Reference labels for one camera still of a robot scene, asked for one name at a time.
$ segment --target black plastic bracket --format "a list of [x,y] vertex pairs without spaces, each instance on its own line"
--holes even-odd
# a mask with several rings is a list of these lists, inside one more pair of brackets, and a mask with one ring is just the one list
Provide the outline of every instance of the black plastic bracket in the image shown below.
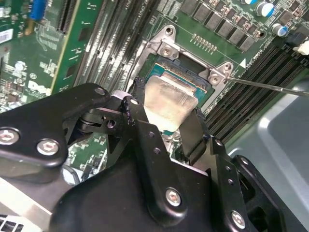
[[[0,129],[14,130],[19,137],[11,145],[0,145],[0,176],[36,183],[56,179],[79,116],[109,99],[101,87],[85,84],[0,114]],[[38,151],[38,143],[46,139],[56,143],[54,155]]]
[[[211,137],[207,141],[205,153],[194,165],[211,177],[211,216],[214,228],[220,232],[254,231],[246,212],[237,170],[230,161],[221,141]],[[242,217],[242,223],[235,222],[232,216],[234,212]]]
[[[174,226],[186,216],[187,202],[161,134],[157,126],[148,122],[143,105],[136,99],[125,97],[122,107],[150,214],[161,225]],[[169,189],[179,195],[181,203],[178,206],[167,201]]]

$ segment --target silver screw head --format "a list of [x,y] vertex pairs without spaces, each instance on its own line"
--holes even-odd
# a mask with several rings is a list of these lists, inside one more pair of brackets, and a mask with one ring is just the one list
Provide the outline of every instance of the silver screw head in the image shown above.
[[223,143],[222,143],[219,139],[216,139],[215,141],[216,141],[216,144],[217,144],[217,145],[223,146]]
[[249,162],[248,162],[244,157],[241,157],[240,159],[241,159],[241,161],[242,161],[244,164],[246,164],[246,165],[249,164]]
[[19,140],[19,134],[12,129],[0,130],[0,144],[11,145]]
[[235,225],[237,225],[238,228],[240,228],[240,229],[246,228],[245,220],[243,219],[243,217],[238,212],[232,211],[231,216],[232,216],[232,219],[233,219]]
[[102,89],[102,88],[96,88],[96,89],[95,89],[95,92],[96,92],[97,94],[99,94],[99,95],[105,95],[104,89]]
[[52,156],[57,153],[57,151],[59,150],[59,146],[55,140],[45,139],[38,143],[37,150],[42,155]]
[[171,55],[170,47],[163,47],[161,53],[164,57],[169,57]]
[[130,101],[131,101],[133,104],[135,104],[135,105],[138,105],[138,104],[139,104],[139,102],[138,102],[137,100],[135,100],[134,98],[131,98]]
[[220,79],[219,79],[218,75],[213,74],[212,76],[209,77],[209,82],[210,82],[212,85],[217,85],[217,84],[219,84]]
[[182,202],[178,192],[176,192],[175,190],[172,190],[170,188],[166,191],[165,197],[166,197],[167,201],[173,206],[179,206],[180,203]]
[[166,33],[168,36],[170,36],[170,35],[172,35],[172,34],[174,33],[174,30],[173,30],[173,28],[166,28],[165,33]]

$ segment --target dimm slot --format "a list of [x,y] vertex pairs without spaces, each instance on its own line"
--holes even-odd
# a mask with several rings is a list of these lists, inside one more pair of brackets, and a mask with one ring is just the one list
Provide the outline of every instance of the dimm slot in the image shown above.
[[[303,67],[299,67],[298,69],[294,70],[294,73],[291,75],[290,78],[286,79],[282,83],[282,86],[286,86],[291,83],[293,79],[298,76],[303,70]],[[278,92],[268,90],[268,97],[266,97],[263,102],[260,102],[258,106],[248,116],[246,116],[246,118],[241,118],[241,123],[237,127],[230,128],[229,131],[222,135],[222,137],[224,137],[224,141],[229,141],[241,128],[243,128],[248,123],[248,121],[250,121],[255,115],[257,115],[265,107],[265,105],[271,102],[272,99],[274,99],[278,94]]]
[[[273,70],[274,68],[278,68],[281,64],[282,64],[282,57],[283,56],[287,56],[286,54],[280,54],[279,57],[274,57],[273,59],[270,60],[270,63],[275,64],[275,66],[269,66],[269,67],[265,67],[264,69],[262,69],[262,73],[259,73],[258,78],[255,79],[254,81],[259,82],[259,83],[268,83],[268,80],[272,79],[273,76]],[[251,91],[253,90],[252,86],[246,86],[243,85],[242,86],[242,98],[239,98],[237,100],[232,100],[230,101],[229,106],[229,110],[225,111],[225,115],[218,117],[214,122],[214,128],[213,131],[216,131],[218,125],[220,125],[222,123],[222,121],[226,120],[227,117],[230,117],[230,113],[233,112],[236,109],[239,109],[239,105],[242,105],[249,97],[252,97]]]
[[[258,59],[257,61],[249,68],[241,77],[241,79],[250,80],[252,81],[254,77],[269,63],[269,61],[272,59],[273,56],[278,51],[275,47],[271,47],[267,49]],[[213,121],[221,114],[221,111],[224,111],[225,109],[221,106],[229,105],[230,102],[232,102],[245,88],[244,85],[238,85],[234,84],[233,87],[228,91],[228,93],[225,95],[225,97],[219,102],[219,105],[217,105],[206,117],[206,124],[211,125],[213,124]]]
[[[294,65],[295,65],[294,61],[291,60],[291,62],[286,65],[286,68],[280,70],[276,76],[272,77],[271,75],[269,75],[268,79],[271,79],[271,81],[267,83],[270,85],[278,84],[278,80],[281,80],[282,76],[284,76],[284,74],[287,73],[290,70],[290,68],[293,67]],[[249,110],[251,110],[254,107],[255,105],[254,102],[259,101],[259,99],[265,96],[266,93],[265,89],[252,86],[246,86],[246,88],[247,90],[243,94],[244,97],[241,98],[241,100],[237,105],[234,104],[233,106],[231,106],[231,108],[233,109],[235,109],[234,108],[235,106],[237,106],[237,108],[233,113],[225,117],[225,123],[221,121],[220,123],[215,124],[214,127],[212,127],[213,128],[212,130],[215,131],[218,135],[219,134],[221,135],[222,133],[224,133],[225,130],[227,130],[227,128],[231,128],[236,123],[238,123],[237,119],[238,115],[245,115]]]

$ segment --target pcie slot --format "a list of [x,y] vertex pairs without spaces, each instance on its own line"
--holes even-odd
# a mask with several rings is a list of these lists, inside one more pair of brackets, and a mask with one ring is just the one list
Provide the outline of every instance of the pcie slot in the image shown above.
[[77,0],[64,0],[62,3],[61,13],[57,21],[57,30],[67,33]]

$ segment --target capacitor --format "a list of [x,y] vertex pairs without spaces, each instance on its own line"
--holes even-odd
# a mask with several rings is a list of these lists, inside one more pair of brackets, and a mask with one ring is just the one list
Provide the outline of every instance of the capacitor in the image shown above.
[[250,4],[255,4],[255,3],[257,2],[257,0],[240,0],[240,2],[241,2],[242,4],[248,4],[248,5],[250,5]]
[[270,17],[275,11],[275,6],[269,2],[261,2],[256,7],[256,14],[258,16]]
[[288,33],[288,28],[282,26],[280,23],[276,23],[272,26],[272,33],[279,37],[283,37]]

